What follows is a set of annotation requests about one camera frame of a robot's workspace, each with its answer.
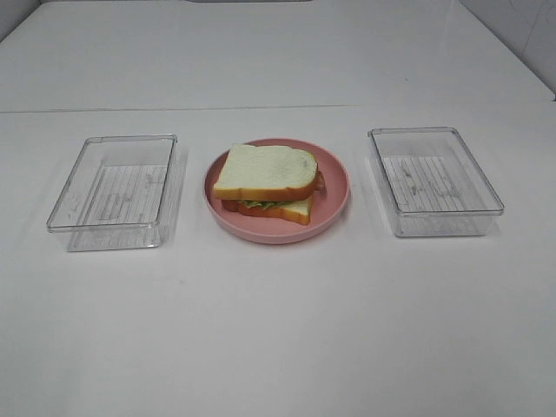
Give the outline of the white bread slice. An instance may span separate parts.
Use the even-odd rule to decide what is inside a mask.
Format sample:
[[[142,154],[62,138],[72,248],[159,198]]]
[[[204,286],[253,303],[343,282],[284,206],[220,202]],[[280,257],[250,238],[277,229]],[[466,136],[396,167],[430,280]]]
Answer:
[[[317,189],[318,174],[317,161],[305,150],[235,144],[213,192],[222,200],[303,200]]]
[[[310,223],[310,212],[312,208],[312,198],[299,201],[281,201],[283,205],[267,209],[246,208],[239,203],[240,200],[222,200],[222,207],[230,212],[237,212],[242,215],[252,217],[278,218],[288,222],[295,222],[301,225]]]

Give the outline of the green lettuce leaf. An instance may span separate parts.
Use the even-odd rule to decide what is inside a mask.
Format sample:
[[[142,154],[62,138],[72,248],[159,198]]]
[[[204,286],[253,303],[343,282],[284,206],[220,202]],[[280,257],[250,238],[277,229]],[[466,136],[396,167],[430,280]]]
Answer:
[[[240,200],[239,203],[248,209],[256,208],[256,207],[262,209],[269,209],[272,207],[279,207],[284,204],[284,202],[249,201],[249,200]]]

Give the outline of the brown bacon strip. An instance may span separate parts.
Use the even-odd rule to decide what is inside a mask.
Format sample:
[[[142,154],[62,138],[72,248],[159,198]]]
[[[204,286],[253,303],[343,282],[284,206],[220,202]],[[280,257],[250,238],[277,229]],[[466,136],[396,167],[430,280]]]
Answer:
[[[326,191],[325,178],[320,170],[317,171],[315,176],[315,190],[321,193]]]

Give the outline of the right clear plastic tray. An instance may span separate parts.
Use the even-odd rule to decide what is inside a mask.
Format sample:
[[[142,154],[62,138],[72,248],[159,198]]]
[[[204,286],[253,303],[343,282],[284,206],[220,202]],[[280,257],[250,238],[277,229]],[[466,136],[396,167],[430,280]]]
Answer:
[[[453,127],[371,129],[371,168],[394,235],[486,235],[505,206]]]

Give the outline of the clear plastic tray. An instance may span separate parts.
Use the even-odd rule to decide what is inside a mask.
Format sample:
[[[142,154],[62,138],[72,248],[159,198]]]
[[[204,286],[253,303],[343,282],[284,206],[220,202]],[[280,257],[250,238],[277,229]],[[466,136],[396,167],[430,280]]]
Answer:
[[[172,233],[182,165],[173,134],[87,139],[46,222],[68,252],[158,248]]]
[[[453,127],[371,129],[371,168],[394,235],[486,235],[505,206]]]

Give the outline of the left clear plastic tray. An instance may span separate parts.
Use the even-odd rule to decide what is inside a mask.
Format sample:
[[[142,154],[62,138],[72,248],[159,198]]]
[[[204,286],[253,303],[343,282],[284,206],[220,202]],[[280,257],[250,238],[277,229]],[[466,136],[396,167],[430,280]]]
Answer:
[[[172,233],[182,165],[173,134],[87,139],[46,222],[68,252],[158,248]]]

